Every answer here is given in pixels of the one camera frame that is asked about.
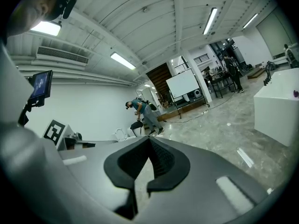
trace black shoe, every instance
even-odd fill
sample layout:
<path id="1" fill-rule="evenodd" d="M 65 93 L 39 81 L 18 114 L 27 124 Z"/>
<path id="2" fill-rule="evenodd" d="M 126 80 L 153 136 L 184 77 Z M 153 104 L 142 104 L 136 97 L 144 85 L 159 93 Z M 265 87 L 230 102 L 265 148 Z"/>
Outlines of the black shoe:
<path id="1" fill-rule="evenodd" d="M 152 130 L 150 133 L 149 133 L 149 135 L 152 135 L 152 134 L 154 134 L 156 131 L 155 130 Z"/>
<path id="2" fill-rule="evenodd" d="M 160 134 L 160 133 L 162 133 L 164 131 L 164 129 L 163 128 L 160 128 L 159 129 L 159 132 L 158 132 L 158 135 Z"/>

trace wooden slat wall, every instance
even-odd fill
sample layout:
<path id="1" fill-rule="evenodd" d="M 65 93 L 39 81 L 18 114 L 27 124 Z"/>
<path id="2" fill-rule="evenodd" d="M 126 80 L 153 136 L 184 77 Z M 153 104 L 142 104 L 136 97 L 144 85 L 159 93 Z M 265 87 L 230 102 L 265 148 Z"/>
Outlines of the wooden slat wall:
<path id="1" fill-rule="evenodd" d="M 167 94 L 169 93 L 169 87 L 167 85 L 166 80 L 170 79 L 172 76 L 167 64 L 164 63 L 163 65 L 160 65 L 154 70 L 151 70 L 149 73 L 147 73 L 147 76 L 154 84 L 157 92 L 161 94 L 163 100 L 169 101 L 167 96 Z"/>

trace ceiling light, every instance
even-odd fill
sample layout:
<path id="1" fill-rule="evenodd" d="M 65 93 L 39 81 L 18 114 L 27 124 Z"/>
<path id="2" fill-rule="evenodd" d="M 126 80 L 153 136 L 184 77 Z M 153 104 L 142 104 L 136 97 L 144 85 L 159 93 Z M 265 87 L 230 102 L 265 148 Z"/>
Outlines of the ceiling light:
<path id="1" fill-rule="evenodd" d="M 58 23 L 41 21 L 37 26 L 30 30 L 57 36 L 60 29 L 61 25 Z"/>
<path id="2" fill-rule="evenodd" d="M 130 68 L 131 70 L 134 70 L 136 67 L 133 66 L 130 62 L 122 58 L 120 55 L 118 55 L 116 52 L 112 53 L 110 56 L 112 59 L 116 60 L 117 62 L 123 64 L 124 66 Z"/>
<path id="3" fill-rule="evenodd" d="M 245 25 L 243 28 L 246 28 L 246 27 L 252 22 L 252 20 L 256 18 L 257 15 L 258 15 L 258 14 L 255 14 L 255 15 L 249 20 L 249 22 L 246 23 L 246 25 Z"/>
<path id="4" fill-rule="evenodd" d="M 206 27 L 204 29 L 203 35 L 207 34 L 207 32 L 209 31 L 209 29 L 212 25 L 212 22 L 213 22 L 213 20 L 216 16 L 216 13 L 217 13 L 217 8 L 213 7 L 211 12 L 210 12 L 209 19 L 207 20 Z"/>

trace wooden platform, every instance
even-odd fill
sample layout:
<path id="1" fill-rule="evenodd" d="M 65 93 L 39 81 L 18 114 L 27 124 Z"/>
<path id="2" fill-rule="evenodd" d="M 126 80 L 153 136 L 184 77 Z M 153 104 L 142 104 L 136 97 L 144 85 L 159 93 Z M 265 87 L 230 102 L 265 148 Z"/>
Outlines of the wooden platform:
<path id="1" fill-rule="evenodd" d="M 200 107 L 200 106 L 202 106 L 204 104 L 205 104 L 205 100 L 204 99 L 200 99 L 200 100 L 195 101 L 195 102 L 193 102 L 191 104 L 185 105 L 182 108 L 179 108 L 178 110 L 182 114 L 182 113 L 186 113 L 186 112 L 188 112 L 190 110 L 194 110 L 194 109 L 196 109 L 196 108 L 198 108 L 198 107 Z M 170 113 L 162 114 L 162 115 L 158 116 L 157 119 L 160 122 L 160 121 L 163 121 L 163 120 L 166 120 L 166 119 L 170 119 L 170 118 L 176 117 L 176 116 L 178 116 L 178 111 L 177 110 L 172 111 Z"/>
<path id="2" fill-rule="evenodd" d="M 265 72 L 265 69 L 259 67 L 255 67 L 248 75 L 247 79 L 255 79 L 261 76 Z"/>

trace ceiling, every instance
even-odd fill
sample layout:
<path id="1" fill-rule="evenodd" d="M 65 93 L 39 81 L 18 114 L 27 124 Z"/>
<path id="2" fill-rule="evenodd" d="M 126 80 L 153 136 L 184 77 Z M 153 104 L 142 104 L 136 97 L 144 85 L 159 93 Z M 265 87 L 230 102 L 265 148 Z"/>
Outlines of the ceiling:
<path id="1" fill-rule="evenodd" d="M 67 20 L 60 17 L 57 37 L 28 32 L 10 37 L 7 49 L 18 66 L 31 66 L 24 56 L 36 56 L 39 46 L 89 58 L 82 73 L 124 85 L 148 80 L 145 73 L 181 54 L 181 49 L 242 34 L 255 14 L 267 16 L 272 0 L 78 0 Z M 207 35 L 203 35 L 211 8 L 218 8 Z M 117 52 L 136 66 L 130 70 L 110 58 Z"/>

